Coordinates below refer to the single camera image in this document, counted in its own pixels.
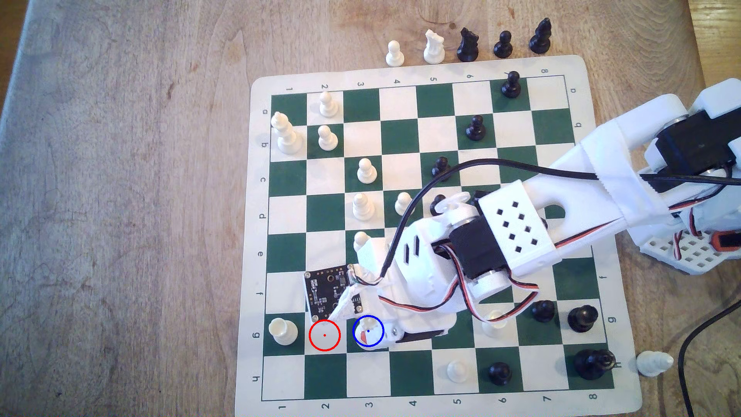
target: blue circle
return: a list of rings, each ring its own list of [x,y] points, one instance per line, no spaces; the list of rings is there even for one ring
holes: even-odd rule
[[[358,340],[358,338],[355,337],[355,328],[358,326],[358,321],[360,321],[361,318],[366,318],[366,317],[375,318],[381,324],[381,338],[376,343],[374,343],[374,344],[364,344],[364,343],[361,343]],[[383,335],[385,335],[385,334],[386,334],[386,329],[383,327],[383,322],[381,321],[380,318],[376,317],[375,315],[369,315],[369,314],[362,315],[362,316],[358,317],[355,320],[355,323],[353,323],[353,339],[355,339],[355,341],[358,342],[358,344],[360,346],[362,346],[362,347],[374,347],[374,346],[376,346],[377,344],[381,343],[381,341],[383,340]]]

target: chess piece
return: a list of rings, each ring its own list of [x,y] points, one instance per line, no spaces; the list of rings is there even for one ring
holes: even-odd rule
[[[399,50],[397,41],[388,42],[388,53],[386,54],[386,64],[389,67],[400,67],[404,63],[404,54]]]
[[[476,61],[479,57],[479,36],[465,27],[461,29],[461,45],[458,47],[457,56],[461,62]]]
[[[445,39],[430,29],[427,29],[425,36],[427,36],[427,46],[425,46],[424,52],[425,61],[428,64],[439,64],[445,59],[445,49],[442,48]]]

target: black pawn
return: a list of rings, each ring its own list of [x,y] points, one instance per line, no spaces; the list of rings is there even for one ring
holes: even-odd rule
[[[574,356],[574,369],[580,377],[593,381],[615,367],[615,355],[607,349],[584,349]]]
[[[556,304],[551,300],[536,301],[530,306],[530,311],[533,313],[535,320],[547,323],[553,320],[556,315]]]
[[[465,129],[465,135],[468,139],[480,141],[486,136],[486,128],[484,127],[484,118],[480,114],[471,117],[471,123]]]
[[[512,380],[512,370],[504,362],[495,362],[488,369],[489,379],[494,385],[507,385]]]
[[[462,62],[476,61],[479,57],[479,36],[464,27],[461,29],[461,37],[458,59]]]
[[[535,36],[530,38],[530,50],[534,53],[546,53],[551,48],[551,20],[543,19],[538,28],[535,29]]]
[[[588,332],[598,317],[597,309],[590,305],[577,307],[568,313],[568,325],[575,332]]]
[[[507,74],[507,81],[502,84],[502,94],[508,99],[515,99],[519,96],[522,87],[519,86],[519,73],[517,71],[510,71]]]
[[[499,34],[499,42],[494,45],[494,55],[499,58],[507,58],[512,54],[512,34],[509,30],[504,30]]]

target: captured chess piece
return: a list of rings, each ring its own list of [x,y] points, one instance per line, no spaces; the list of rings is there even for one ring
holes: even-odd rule
[[[494,45],[494,55],[497,56],[497,58],[508,58],[512,54],[512,34],[509,33],[509,30],[503,30],[499,34],[499,42]]]
[[[519,73],[510,71],[507,74],[507,81],[502,84],[502,94],[508,99],[516,99],[519,96],[522,87],[519,85]]]
[[[465,129],[465,135],[468,139],[477,142],[484,139],[484,136],[486,136],[486,128],[484,127],[484,118],[480,114],[471,117],[471,123]]]
[[[551,20],[543,19],[535,29],[535,36],[530,38],[530,50],[534,53],[546,53],[551,48]]]
[[[594,322],[597,321],[598,317],[599,313],[597,312],[597,309],[590,305],[584,305],[572,309],[568,313],[568,325],[575,332],[588,332],[594,325]]]
[[[458,47],[457,55],[461,62],[476,61],[479,57],[479,36],[465,27],[461,29],[461,45]]]
[[[584,349],[574,356],[574,369],[587,381],[601,378],[615,367],[615,355],[607,349]]]

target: green square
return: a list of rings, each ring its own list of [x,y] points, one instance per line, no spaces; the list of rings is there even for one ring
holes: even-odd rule
[[[391,396],[434,395],[432,351],[389,352]]]
[[[353,243],[355,243],[355,233],[358,230],[345,231],[345,263],[358,263],[358,254],[355,252]],[[364,230],[370,237],[384,237],[383,229]]]
[[[399,221],[402,219],[401,216],[399,216],[398,213],[396,213],[396,199],[399,198],[399,193],[406,191],[409,193],[409,195],[414,198],[414,196],[419,193],[419,189],[416,190],[393,190],[383,191],[383,219],[384,219],[384,227],[397,227],[399,225]],[[415,220],[419,220],[422,218],[422,214],[424,213],[424,209],[422,209],[422,202],[417,203],[416,208],[412,212],[412,215],[409,217],[409,221],[407,222],[407,226],[412,224]]]
[[[473,347],[473,320],[471,312],[458,312],[455,326],[444,336],[432,338],[433,349],[461,349]]]
[[[337,135],[337,147],[325,151],[319,147],[319,126],[309,126],[306,131],[306,157],[310,160],[319,158],[342,158],[345,155],[344,125],[327,125],[329,130]]]
[[[358,180],[358,164],[363,158],[368,158],[370,163],[376,168],[378,177],[370,184],[361,183]],[[353,157],[345,158],[345,192],[359,193],[366,191],[381,191],[383,189],[383,166],[381,164],[381,155],[374,157]]]
[[[268,273],[306,270],[305,233],[269,234],[266,252]]]
[[[347,90],[342,95],[345,123],[381,119],[378,88]]]
[[[279,111],[294,126],[306,125],[306,94],[278,94],[270,101],[270,115]]]
[[[612,390],[615,383],[612,379],[612,370],[605,372],[600,378],[587,381],[579,376],[574,368],[574,356],[583,349],[608,349],[606,343],[592,344],[565,344],[563,353],[566,358],[566,376],[568,378],[568,389],[570,390]]]
[[[502,84],[506,79],[492,79],[491,85],[491,107],[494,113],[503,113],[505,111],[526,111],[530,110],[530,96],[528,94],[528,80],[519,79],[521,88],[519,96],[515,99],[508,99],[502,94]]]
[[[345,229],[345,195],[321,194],[306,196],[306,231]]]
[[[381,152],[383,154],[415,154],[419,152],[417,119],[382,120]]]
[[[489,379],[489,367],[495,362],[504,362],[512,370],[512,379],[506,385],[494,385]],[[476,348],[476,369],[479,376],[479,392],[521,393],[522,366],[519,362],[519,347],[478,347]]]
[[[567,108],[533,110],[535,143],[574,143],[574,128],[571,126],[571,111]]]
[[[473,114],[468,116],[456,116],[456,132],[458,133],[458,149],[482,149],[482,148],[496,148],[496,139],[494,137],[494,115],[482,114],[484,118],[484,128],[486,128],[486,136],[480,141],[468,139],[465,135],[465,130],[471,124],[471,118]]]
[[[453,116],[453,85],[417,85],[417,117]]]
[[[538,156],[535,152],[535,146],[498,148],[496,151],[499,158],[503,160],[514,160],[531,165],[538,165]],[[535,175],[536,174],[534,172],[522,171],[517,168],[510,168],[508,166],[499,167],[499,180],[502,182],[502,184],[513,183],[517,180],[525,181],[528,178],[535,177]]]
[[[271,197],[306,194],[306,161],[285,161],[270,163]]]
[[[564,259],[553,265],[556,297],[559,300],[599,298],[597,270],[591,257]]]
[[[535,320],[529,311],[523,312],[515,318],[517,322],[517,339],[520,346],[533,346],[543,344],[561,344],[561,324],[556,315],[553,320],[541,323]]]
[[[347,394],[346,354],[304,356],[304,399],[345,398]]]
[[[288,320],[296,325],[299,329],[299,336],[296,338],[296,342],[283,346],[278,344],[273,336],[268,331],[268,326],[274,318],[282,318]],[[280,313],[280,314],[266,314],[265,315],[265,328],[262,331],[262,355],[263,356],[280,356],[280,355],[303,355],[304,354],[304,313]]]
[[[449,166],[458,165],[458,152],[457,151],[428,152],[428,153],[419,154],[419,168],[422,170],[422,184],[423,185],[427,185],[427,183],[432,181],[432,168],[435,166],[435,160],[437,160],[438,157],[448,158]],[[453,187],[456,185],[461,185],[460,172],[456,172],[455,174],[451,175],[447,180],[445,180],[444,182],[437,183],[435,186],[436,187]]]

